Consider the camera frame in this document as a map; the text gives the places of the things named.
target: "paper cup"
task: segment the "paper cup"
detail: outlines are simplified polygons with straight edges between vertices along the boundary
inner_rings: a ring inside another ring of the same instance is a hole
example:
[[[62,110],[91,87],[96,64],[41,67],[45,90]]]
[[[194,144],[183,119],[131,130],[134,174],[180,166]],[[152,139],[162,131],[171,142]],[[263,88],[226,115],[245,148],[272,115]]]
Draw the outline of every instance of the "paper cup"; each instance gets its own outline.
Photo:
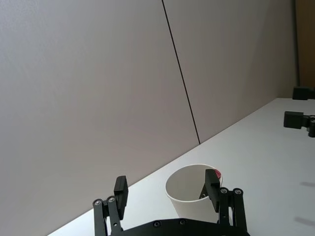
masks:
[[[174,172],[166,181],[166,194],[180,218],[214,223],[219,219],[209,197],[199,199],[205,183],[206,169],[215,168],[205,164],[185,166]]]

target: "cup rim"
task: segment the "cup rim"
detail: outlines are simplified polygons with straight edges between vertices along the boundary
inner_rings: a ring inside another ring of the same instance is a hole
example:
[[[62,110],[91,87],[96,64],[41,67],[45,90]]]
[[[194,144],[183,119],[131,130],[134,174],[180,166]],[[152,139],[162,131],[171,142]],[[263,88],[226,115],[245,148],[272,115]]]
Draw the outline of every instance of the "cup rim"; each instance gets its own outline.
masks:
[[[168,192],[167,192],[167,189],[166,189],[167,182],[168,182],[169,178],[170,178],[173,174],[175,174],[176,172],[178,172],[178,171],[179,171],[180,169],[182,169],[182,168],[185,168],[185,167],[188,167],[188,166],[198,166],[198,165],[208,166],[208,167],[211,167],[212,169],[217,170],[217,168],[215,168],[215,167],[213,167],[213,166],[210,166],[210,165],[208,165],[208,164],[203,164],[203,163],[200,163],[200,164],[190,164],[190,165],[182,166],[181,168],[177,169],[176,171],[174,171],[174,172],[167,178],[167,180],[166,180],[166,182],[165,182],[165,186],[164,186],[164,187],[165,187],[165,193],[166,193],[166,195],[168,196],[168,198],[169,198],[170,200],[173,200],[173,201],[176,201],[176,202],[179,202],[179,203],[196,203],[196,202],[203,201],[203,200],[205,200],[205,199],[209,199],[209,198],[206,198],[206,197],[205,197],[205,198],[201,198],[201,199],[197,199],[197,200],[190,200],[190,201],[179,200],[179,199],[176,199],[176,198],[173,198],[172,196],[170,196],[170,195],[168,194]],[[219,181],[220,181],[220,186],[222,186],[222,182],[223,182],[222,174],[221,174],[221,177],[220,177]]]

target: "screw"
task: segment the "screw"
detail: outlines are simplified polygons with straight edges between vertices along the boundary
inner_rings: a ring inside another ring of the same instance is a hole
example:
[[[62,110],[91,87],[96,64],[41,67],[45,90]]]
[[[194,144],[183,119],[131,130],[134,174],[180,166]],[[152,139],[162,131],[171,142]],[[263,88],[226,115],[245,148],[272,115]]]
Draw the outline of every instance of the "screw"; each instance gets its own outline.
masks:
[[[96,200],[95,202],[94,202],[94,205],[99,205],[100,204],[100,200]]]
[[[110,203],[112,203],[114,200],[115,200],[114,197],[111,197],[111,198],[108,199],[108,201],[109,201]]]
[[[184,224],[186,224],[186,220],[183,220],[183,219],[182,219],[182,220],[180,220],[180,221],[179,221],[179,224],[180,224],[180,225],[184,225]]]
[[[160,227],[161,226],[161,222],[160,221],[155,221],[155,222],[153,222],[153,227],[154,228],[158,228],[158,227]]]

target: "wooden panel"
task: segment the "wooden panel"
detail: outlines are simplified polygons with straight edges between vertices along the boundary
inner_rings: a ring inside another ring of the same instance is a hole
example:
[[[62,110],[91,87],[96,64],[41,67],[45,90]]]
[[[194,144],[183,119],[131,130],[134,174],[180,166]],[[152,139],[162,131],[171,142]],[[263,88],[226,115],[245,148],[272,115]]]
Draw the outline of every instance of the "wooden panel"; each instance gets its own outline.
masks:
[[[0,39],[0,235],[46,235],[198,144],[160,1],[2,1]]]
[[[315,1],[296,1],[301,86],[315,87]]]
[[[287,0],[166,0],[201,141],[296,83]]]

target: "white table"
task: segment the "white table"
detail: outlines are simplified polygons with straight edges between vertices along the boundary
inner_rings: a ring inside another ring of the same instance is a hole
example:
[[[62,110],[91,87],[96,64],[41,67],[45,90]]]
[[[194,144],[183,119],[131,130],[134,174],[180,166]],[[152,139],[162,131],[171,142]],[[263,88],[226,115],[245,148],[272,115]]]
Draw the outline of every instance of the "white table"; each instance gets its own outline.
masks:
[[[315,138],[305,129],[283,128],[285,111],[315,114],[315,100],[275,99],[135,183],[129,188],[122,227],[177,218],[165,195],[166,179],[182,166],[204,163],[221,171],[223,186],[244,190],[252,236],[314,236]],[[94,236],[93,210],[50,236]]]

